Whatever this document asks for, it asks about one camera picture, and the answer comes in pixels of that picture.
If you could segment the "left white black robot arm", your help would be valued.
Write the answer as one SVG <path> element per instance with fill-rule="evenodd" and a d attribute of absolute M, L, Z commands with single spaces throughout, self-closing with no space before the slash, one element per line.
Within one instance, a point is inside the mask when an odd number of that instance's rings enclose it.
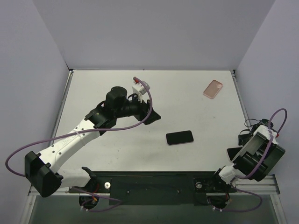
<path fill-rule="evenodd" d="M 25 177 L 40 196 L 48 197 L 61 187 L 81 187 L 91 192 L 96 180 L 83 169 L 66 171 L 62 165 L 90 141 L 102 136 L 107 129 L 116 125 L 119 118 L 135 117 L 145 125 L 160 120 L 151 105 L 142 96 L 146 89 L 140 83 L 133 85 L 133 94 L 127 95 L 123 87 L 113 87 L 106 99 L 92 109 L 69 133 L 69 136 L 38 152 L 25 156 Z"/>

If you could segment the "black smartphone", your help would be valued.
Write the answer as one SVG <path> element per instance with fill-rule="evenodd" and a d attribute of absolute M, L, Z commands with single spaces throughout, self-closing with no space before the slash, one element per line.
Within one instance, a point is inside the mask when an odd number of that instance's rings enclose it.
<path fill-rule="evenodd" d="M 167 133 L 165 136 L 169 146 L 191 143 L 194 141 L 193 134 L 190 130 Z"/>

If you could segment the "pink phone case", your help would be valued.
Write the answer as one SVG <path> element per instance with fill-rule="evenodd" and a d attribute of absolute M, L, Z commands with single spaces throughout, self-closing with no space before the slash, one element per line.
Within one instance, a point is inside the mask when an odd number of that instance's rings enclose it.
<path fill-rule="evenodd" d="M 213 80 L 203 91 L 203 95 L 209 99 L 214 99 L 218 92 L 222 89 L 223 84 L 217 80 Z"/>

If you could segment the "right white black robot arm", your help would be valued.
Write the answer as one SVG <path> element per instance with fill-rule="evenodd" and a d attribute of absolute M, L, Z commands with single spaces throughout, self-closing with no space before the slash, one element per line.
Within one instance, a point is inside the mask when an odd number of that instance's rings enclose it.
<path fill-rule="evenodd" d="M 225 184 L 239 179 L 257 182 L 264 179 L 285 154 L 285 149 L 276 140 L 278 134 L 273 127 L 273 123 L 262 119 L 252 125 L 248 133 L 240 133 L 239 147 L 227 149 L 232 165 L 224 166 L 218 175 L 210 177 L 209 187 L 219 191 Z"/>

